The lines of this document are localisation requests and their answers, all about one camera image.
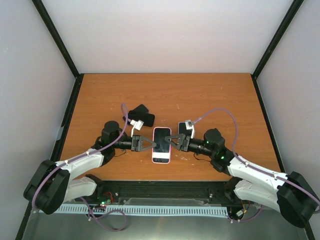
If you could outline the light blue phone case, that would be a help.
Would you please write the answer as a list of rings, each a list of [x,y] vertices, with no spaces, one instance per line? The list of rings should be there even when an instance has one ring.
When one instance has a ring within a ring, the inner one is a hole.
[[[195,135],[194,129],[193,129],[192,127],[191,127],[191,128],[187,127],[187,125],[186,125],[185,122],[179,122],[179,123],[178,123],[177,132],[178,132],[178,134],[189,135],[189,136],[191,136],[192,138],[193,138],[194,135]]]

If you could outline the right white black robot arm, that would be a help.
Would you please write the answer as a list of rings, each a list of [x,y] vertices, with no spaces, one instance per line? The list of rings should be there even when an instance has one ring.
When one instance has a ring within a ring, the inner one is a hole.
[[[213,168],[235,182],[231,192],[238,199],[271,208],[298,228],[320,212],[319,197],[300,173],[273,171],[245,159],[225,146],[216,128],[207,130],[203,139],[183,133],[164,139],[179,151],[210,157]]]

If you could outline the pink phone case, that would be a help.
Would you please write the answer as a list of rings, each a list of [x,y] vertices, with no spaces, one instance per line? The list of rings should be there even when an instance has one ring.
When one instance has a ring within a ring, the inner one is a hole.
[[[169,164],[171,160],[171,145],[168,153],[153,152],[153,148],[152,148],[151,156],[152,156],[151,160],[155,164]]]

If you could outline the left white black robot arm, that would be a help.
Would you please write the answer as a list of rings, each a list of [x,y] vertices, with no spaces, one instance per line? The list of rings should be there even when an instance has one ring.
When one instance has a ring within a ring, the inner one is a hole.
[[[103,198],[104,188],[95,176],[83,174],[106,165],[116,150],[142,152],[156,143],[141,135],[128,136],[118,122],[108,121],[94,145],[82,154],[62,160],[44,160],[32,176],[23,197],[34,209],[47,215],[54,213],[63,203],[88,196],[92,201]]]

